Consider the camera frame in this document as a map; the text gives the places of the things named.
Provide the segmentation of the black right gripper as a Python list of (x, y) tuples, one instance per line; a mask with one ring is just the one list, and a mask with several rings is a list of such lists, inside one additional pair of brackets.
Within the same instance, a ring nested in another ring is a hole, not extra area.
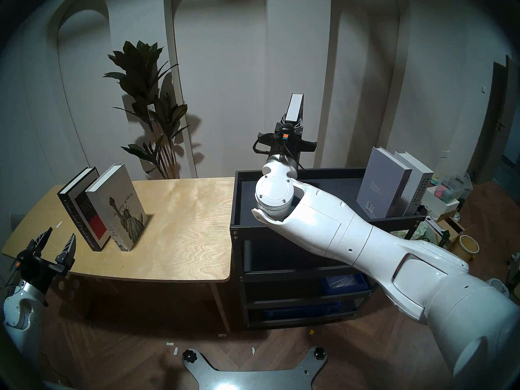
[(302, 139), (302, 117), (298, 118), (295, 125), (283, 125), (286, 115), (283, 114), (280, 121), (276, 123), (273, 133), (258, 134), (254, 143), (255, 153), (267, 156), (284, 155), (299, 161), (301, 152), (315, 152), (317, 142)]

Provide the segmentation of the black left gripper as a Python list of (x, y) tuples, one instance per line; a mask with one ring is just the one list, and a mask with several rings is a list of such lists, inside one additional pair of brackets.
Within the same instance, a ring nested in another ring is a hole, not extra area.
[(64, 246), (62, 252), (56, 257), (55, 264), (41, 259), (42, 250), (45, 248), (50, 235), (53, 231), (52, 227), (39, 235), (36, 239), (30, 241), (28, 250), (20, 252), (15, 261), (17, 271), (20, 271), (21, 278), (40, 295), (40, 302), (43, 306), (48, 306), (46, 301), (46, 293), (56, 276), (65, 277), (71, 270), (75, 259), (76, 251), (76, 235), (73, 233)]

